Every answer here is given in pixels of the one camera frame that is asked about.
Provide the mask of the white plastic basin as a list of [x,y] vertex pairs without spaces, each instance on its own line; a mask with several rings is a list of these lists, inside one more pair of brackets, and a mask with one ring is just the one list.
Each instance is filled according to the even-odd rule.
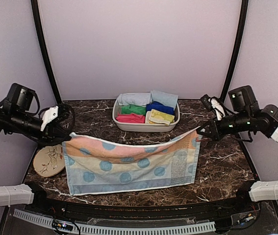
[[120,94],[112,118],[124,131],[169,132],[180,120],[178,95],[153,90]]

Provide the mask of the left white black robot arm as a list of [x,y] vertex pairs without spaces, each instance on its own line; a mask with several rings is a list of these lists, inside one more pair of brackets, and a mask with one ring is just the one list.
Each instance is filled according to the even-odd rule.
[[[0,102],[0,133],[21,134],[39,147],[55,146],[71,139],[75,112],[70,105],[61,103],[31,113],[32,101],[38,99],[36,91],[13,83],[7,96]],[[47,193],[38,184],[30,182],[0,187],[0,207],[31,205],[40,213],[51,210]]]

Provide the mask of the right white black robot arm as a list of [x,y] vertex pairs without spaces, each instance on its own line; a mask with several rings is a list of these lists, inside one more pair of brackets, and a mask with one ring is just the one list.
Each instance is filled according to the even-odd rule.
[[[219,141],[226,135],[247,132],[249,138],[246,142],[252,142],[252,135],[260,132],[278,143],[277,106],[270,104],[261,109],[249,85],[233,89],[228,95],[232,110],[227,109],[215,97],[204,95],[201,98],[205,108],[214,111],[216,116],[198,127],[197,134]],[[232,208],[236,212],[243,212],[251,202],[267,200],[278,201],[278,181],[246,181],[236,192]]]

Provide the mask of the blue patterned cartoon towel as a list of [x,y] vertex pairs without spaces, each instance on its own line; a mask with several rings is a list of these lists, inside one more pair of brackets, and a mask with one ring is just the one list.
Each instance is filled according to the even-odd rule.
[[70,195],[193,184],[201,139],[195,129],[152,145],[126,145],[71,133],[71,140],[62,143]]

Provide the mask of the large light blue towel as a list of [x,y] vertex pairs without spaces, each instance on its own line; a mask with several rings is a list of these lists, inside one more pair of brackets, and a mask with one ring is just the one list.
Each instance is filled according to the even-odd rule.
[[117,97],[120,106],[136,105],[146,106],[152,101],[151,93],[124,93]]

